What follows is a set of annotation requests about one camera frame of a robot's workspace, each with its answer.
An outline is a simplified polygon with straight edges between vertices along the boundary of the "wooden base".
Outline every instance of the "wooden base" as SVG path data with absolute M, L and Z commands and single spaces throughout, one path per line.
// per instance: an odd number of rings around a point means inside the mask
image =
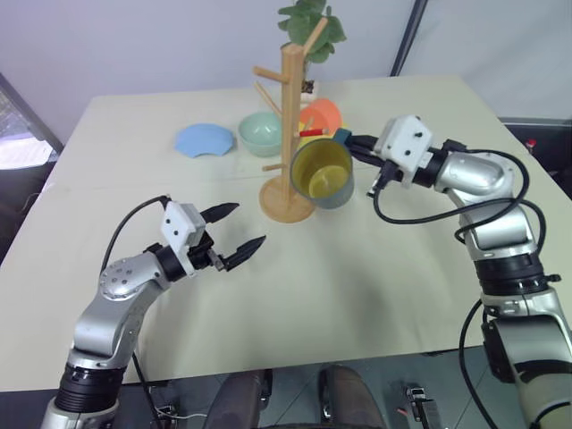
M 314 204 L 292 191 L 290 203 L 282 199 L 282 176 L 267 181 L 258 195 L 260 206 L 265 214 L 282 223 L 303 221 L 314 212 Z

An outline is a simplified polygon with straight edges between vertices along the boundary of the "cup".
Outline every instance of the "cup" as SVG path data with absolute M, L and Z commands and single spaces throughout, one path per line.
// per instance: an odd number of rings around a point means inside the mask
M 318 98 L 314 103 L 300 111 L 300 121 L 307 123 L 314 118 L 312 128 L 327 128 L 334 133 L 341 127 L 341 113 L 336 104 L 327 98 Z
M 351 154 L 335 139 L 302 147 L 292 159 L 290 177 L 294 189 L 321 208 L 343 206 L 354 191 Z

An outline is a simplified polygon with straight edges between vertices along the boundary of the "blue plate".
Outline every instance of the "blue plate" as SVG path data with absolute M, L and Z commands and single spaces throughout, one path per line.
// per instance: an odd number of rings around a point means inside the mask
M 197 123 L 179 131 L 175 149 L 186 156 L 212 154 L 222 156 L 232 147 L 232 132 L 214 123 Z

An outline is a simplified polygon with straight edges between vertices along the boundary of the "wooden mug stand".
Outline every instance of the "wooden mug stand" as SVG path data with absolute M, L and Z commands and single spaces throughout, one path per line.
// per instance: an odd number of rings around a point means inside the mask
M 322 18 L 315 26 L 304 46 L 293 43 L 282 48 L 282 72 L 276 73 L 255 66 L 254 74 L 275 80 L 282 85 L 282 110 L 274 103 L 264 87 L 256 82 L 255 88 L 260 96 L 282 120 L 281 163 L 267 165 L 263 171 L 281 170 L 280 176 L 267 181 L 258 199 L 265 214 L 282 223 L 295 223 L 309 217 L 314 212 L 314 204 L 296 192 L 290 183 L 290 163 L 299 144 L 299 117 L 302 80 L 304 79 L 304 58 L 310 52 L 312 45 L 320 37 L 327 18 Z M 308 121 L 305 129 L 311 127 Z

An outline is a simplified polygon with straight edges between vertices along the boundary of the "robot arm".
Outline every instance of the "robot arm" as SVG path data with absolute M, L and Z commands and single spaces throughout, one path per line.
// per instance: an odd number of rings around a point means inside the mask
M 200 213 L 192 204 L 171 201 L 161 228 L 168 246 L 157 243 L 101 273 L 96 296 L 75 326 L 60 388 L 47 406 L 42 429 L 112 427 L 123 374 L 151 304 L 172 282 L 210 265 L 230 271 L 264 242 L 265 237 L 248 241 L 228 258 L 213 251 L 206 224 L 237 206 L 227 203 Z
M 488 221 L 514 201 L 514 165 L 498 153 L 471 153 L 450 140 L 436 149 L 432 140 L 432 133 L 410 115 L 392 120 L 379 139 L 350 136 L 346 145 L 357 159 L 382 167 L 368 195 L 386 220 L 377 199 L 391 180 L 405 188 L 414 183 L 434 187 L 457 208 L 487 203 L 462 213 L 460 225 L 480 225 L 468 227 L 462 238 L 491 317 L 482 325 L 489 364 L 497 378 L 517 386 L 530 427 L 571 427 L 572 342 L 549 285 L 559 277 L 544 275 L 532 229 L 518 205 Z

